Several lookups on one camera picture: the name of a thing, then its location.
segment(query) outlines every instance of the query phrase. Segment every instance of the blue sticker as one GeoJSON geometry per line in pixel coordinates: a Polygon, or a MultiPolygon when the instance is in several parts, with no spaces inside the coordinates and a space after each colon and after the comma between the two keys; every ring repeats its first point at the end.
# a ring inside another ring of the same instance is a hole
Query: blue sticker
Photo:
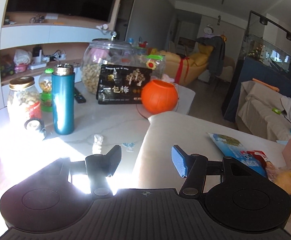
{"type": "Polygon", "coordinates": [[[122,143],[122,145],[127,148],[127,152],[133,152],[133,147],[135,146],[134,143],[122,143]]]}

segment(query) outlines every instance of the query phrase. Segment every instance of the orange lantern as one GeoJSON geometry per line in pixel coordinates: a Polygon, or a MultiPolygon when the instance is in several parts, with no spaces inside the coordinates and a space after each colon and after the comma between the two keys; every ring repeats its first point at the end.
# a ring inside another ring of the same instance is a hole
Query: orange lantern
{"type": "Polygon", "coordinates": [[[178,103],[178,92],[173,84],[154,79],[144,86],[141,100],[146,110],[159,114],[173,110],[178,103]]]}

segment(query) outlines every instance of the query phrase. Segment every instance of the orange pumpkin bucket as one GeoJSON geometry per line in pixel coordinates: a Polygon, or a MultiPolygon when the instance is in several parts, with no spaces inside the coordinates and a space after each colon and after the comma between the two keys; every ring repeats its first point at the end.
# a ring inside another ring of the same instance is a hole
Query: orange pumpkin bucket
{"type": "Polygon", "coordinates": [[[154,79],[144,86],[141,101],[151,114],[159,114],[173,110],[178,103],[178,92],[173,84],[154,79]]]}

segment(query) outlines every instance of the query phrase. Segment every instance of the black package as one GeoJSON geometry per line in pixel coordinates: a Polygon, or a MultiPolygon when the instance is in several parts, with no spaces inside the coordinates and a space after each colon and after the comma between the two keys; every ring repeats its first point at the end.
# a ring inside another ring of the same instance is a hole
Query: black package
{"type": "Polygon", "coordinates": [[[141,91],[151,74],[148,68],[102,65],[96,99],[101,105],[141,104],[141,91]]]}

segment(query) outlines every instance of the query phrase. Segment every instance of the blue thermos bottle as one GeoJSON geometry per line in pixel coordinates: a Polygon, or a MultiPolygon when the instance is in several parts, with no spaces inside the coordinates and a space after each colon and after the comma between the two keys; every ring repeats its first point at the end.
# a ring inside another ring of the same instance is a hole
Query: blue thermos bottle
{"type": "Polygon", "coordinates": [[[74,131],[74,68],[55,65],[52,74],[52,112],[54,130],[60,135],[74,131]]]}

